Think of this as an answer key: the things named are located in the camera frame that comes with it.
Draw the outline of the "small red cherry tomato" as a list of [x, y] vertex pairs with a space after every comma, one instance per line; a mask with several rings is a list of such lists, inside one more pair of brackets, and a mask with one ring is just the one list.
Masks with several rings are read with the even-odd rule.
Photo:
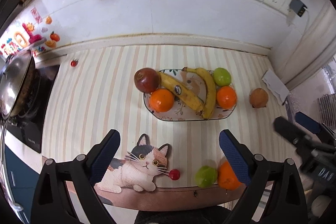
[[78, 64], [78, 59], [73, 59], [71, 62], [70, 62], [70, 66], [71, 67], [76, 67]]

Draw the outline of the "dark red apple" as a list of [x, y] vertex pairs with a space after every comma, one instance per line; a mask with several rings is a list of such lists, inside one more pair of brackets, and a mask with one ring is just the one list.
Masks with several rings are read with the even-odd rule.
[[143, 93], [152, 93], [158, 87], [160, 78], [158, 73], [151, 68], [142, 68], [134, 75], [135, 87]]

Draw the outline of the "grey charger plug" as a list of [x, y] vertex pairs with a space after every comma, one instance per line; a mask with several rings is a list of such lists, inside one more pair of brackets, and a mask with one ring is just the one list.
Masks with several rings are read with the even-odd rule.
[[299, 17], [302, 17], [307, 9], [307, 6], [301, 0], [291, 0], [289, 9]]

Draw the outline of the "green apple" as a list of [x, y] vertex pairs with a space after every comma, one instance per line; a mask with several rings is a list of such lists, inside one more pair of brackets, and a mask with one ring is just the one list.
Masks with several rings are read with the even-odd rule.
[[218, 171], [208, 165], [202, 166], [195, 174], [195, 183], [200, 188], [212, 186], [218, 178]]
[[213, 71], [213, 78], [217, 86], [229, 86], [231, 84], [231, 75], [227, 69], [218, 67]]

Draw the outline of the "orange fruit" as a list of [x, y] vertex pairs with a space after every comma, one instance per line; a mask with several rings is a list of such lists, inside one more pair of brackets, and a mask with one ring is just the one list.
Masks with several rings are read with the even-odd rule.
[[237, 95], [235, 90], [230, 86], [223, 86], [217, 90], [217, 103], [224, 109], [233, 108], [237, 102]]
[[169, 111], [174, 105], [174, 94], [167, 89], [157, 89], [151, 93], [149, 104], [158, 113]]
[[218, 168], [218, 185], [225, 190], [236, 190], [242, 183], [236, 177], [231, 165], [225, 161]]

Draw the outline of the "large yellow banana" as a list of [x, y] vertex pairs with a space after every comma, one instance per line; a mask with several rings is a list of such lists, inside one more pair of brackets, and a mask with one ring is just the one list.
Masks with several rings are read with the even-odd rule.
[[207, 94], [206, 94], [206, 102], [204, 105], [204, 110], [201, 116], [205, 120], [210, 119], [215, 109], [216, 94], [217, 94], [215, 81], [212, 75], [209, 73], [209, 71], [205, 70], [204, 68], [194, 69], [194, 68], [184, 67], [182, 70], [197, 74], [205, 82]]

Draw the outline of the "floral ceramic tray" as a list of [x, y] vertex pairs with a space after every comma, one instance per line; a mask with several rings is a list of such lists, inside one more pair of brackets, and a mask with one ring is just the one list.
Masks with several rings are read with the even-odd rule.
[[[193, 72], [183, 72], [182, 69], [162, 69], [160, 72], [183, 82], [192, 92], [194, 92], [203, 102], [206, 100], [206, 85], [203, 79]], [[143, 94], [145, 107], [157, 119], [168, 122], [181, 121], [200, 121], [201, 116], [196, 114], [189, 106], [175, 97], [173, 107], [164, 113], [159, 113], [150, 106], [150, 94]], [[230, 109], [223, 109], [217, 103], [210, 120], [226, 119], [236, 108], [236, 105]]]

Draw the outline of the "black induction cooker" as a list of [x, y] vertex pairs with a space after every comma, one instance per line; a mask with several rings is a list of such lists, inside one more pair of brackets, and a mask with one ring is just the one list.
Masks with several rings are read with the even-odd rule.
[[29, 96], [21, 112], [9, 120], [7, 130], [37, 153], [42, 150], [42, 134], [51, 91], [59, 65], [36, 69]]

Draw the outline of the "white paper towel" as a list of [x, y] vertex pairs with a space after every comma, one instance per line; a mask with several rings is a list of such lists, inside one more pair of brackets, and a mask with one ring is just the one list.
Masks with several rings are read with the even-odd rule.
[[276, 97], [279, 105], [284, 105], [289, 95], [288, 88], [284, 83], [276, 76], [276, 74], [268, 69], [262, 76], [262, 81], [266, 84], [267, 88]]

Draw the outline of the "cat shaped mat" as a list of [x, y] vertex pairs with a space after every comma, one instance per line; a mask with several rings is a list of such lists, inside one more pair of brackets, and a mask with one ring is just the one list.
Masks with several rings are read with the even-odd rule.
[[102, 181], [96, 186], [110, 193], [121, 193], [123, 188], [152, 192], [156, 189], [154, 178], [169, 174], [170, 153], [170, 144], [154, 147], [150, 144], [149, 136], [142, 134], [123, 159], [112, 159]]

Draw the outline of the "steel pot with lid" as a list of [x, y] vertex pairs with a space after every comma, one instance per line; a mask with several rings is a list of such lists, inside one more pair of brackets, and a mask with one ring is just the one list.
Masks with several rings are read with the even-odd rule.
[[1, 114], [3, 119], [23, 109], [34, 79], [35, 61], [31, 50], [9, 56], [1, 70]]

